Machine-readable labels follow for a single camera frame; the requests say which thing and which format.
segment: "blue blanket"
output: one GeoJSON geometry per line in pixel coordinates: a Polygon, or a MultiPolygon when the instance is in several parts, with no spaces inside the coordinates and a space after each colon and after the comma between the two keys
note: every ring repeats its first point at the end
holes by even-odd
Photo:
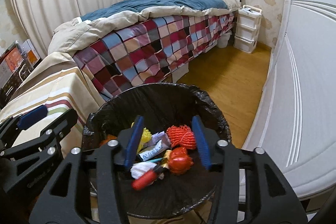
{"type": "Polygon", "coordinates": [[[109,17],[122,11],[140,13],[143,9],[153,6],[186,6],[193,10],[207,10],[209,8],[227,9],[223,0],[124,0],[81,17],[84,20],[95,20],[101,17],[109,17]]]}

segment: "wooden floor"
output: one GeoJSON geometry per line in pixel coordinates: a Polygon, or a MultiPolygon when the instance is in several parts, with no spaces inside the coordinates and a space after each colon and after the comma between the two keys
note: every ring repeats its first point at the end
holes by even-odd
{"type": "Polygon", "coordinates": [[[241,148],[250,131],[266,81],[270,50],[252,54],[233,46],[214,47],[189,63],[179,83],[206,90],[229,123],[233,144],[241,148]]]}

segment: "orange object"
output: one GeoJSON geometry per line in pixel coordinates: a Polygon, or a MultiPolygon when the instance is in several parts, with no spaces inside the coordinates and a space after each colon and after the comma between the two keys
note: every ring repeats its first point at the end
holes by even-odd
{"type": "Polygon", "coordinates": [[[193,164],[193,159],[188,156],[188,152],[185,147],[175,148],[170,153],[168,166],[171,173],[175,175],[184,174],[191,168],[193,164]]]}
{"type": "Polygon", "coordinates": [[[107,135],[105,140],[101,141],[100,144],[99,144],[99,147],[101,147],[102,145],[106,144],[107,142],[109,142],[110,140],[116,140],[117,137],[116,136],[113,136],[113,135],[107,135]]]}
{"type": "Polygon", "coordinates": [[[171,147],[180,145],[190,150],[197,148],[194,133],[188,126],[172,126],[167,129],[166,133],[170,139],[171,147]]]}

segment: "trash can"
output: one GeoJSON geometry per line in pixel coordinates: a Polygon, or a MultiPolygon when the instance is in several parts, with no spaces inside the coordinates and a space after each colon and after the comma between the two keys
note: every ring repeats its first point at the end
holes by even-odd
{"type": "MultiPolygon", "coordinates": [[[[231,140],[222,112],[205,91],[193,85],[155,83],[126,90],[92,114],[84,131],[83,146],[95,148],[107,134],[117,136],[121,130],[130,128],[137,115],[144,117],[144,126],[153,134],[173,125],[191,127],[192,117],[199,115],[205,127],[214,129],[220,138],[231,140]]],[[[189,151],[189,156],[194,165],[187,173],[177,176],[167,172],[163,180],[139,192],[132,188],[130,174],[120,172],[119,185],[128,215],[168,219],[187,213],[207,200],[220,173],[208,172],[201,165],[197,150],[189,151]]]]}

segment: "blue gripper pad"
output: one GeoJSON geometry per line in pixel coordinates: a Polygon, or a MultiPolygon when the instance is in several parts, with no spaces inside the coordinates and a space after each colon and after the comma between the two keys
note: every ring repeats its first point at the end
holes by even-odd
{"type": "Polygon", "coordinates": [[[17,123],[20,130],[27,130],[38,121],[42,120],[48,115],[48,109],[45,105],[41,105],[27,114],[23,115],[17,123]]]}
{"type": "Polygon", "coordinates": [[[205,138],[204,125],[199,116],[194,116],[192,120],[192,130],[194,132],[197,150],[202,165],[209,170],[211,167],[211,154],[208,142],[205,138]]]}
{"type": "Polygon", "coordinates": [[[144,118],[142,116],[137,116],[134,125],[132,127],[132,136],[129,140],[126,151],[125,151],[125,163],[124,166],[126,169],[131,168],[134,164],[135,158],[137,156],[137,149],[141,140],[143,132],[143,123],[144,118]]]}

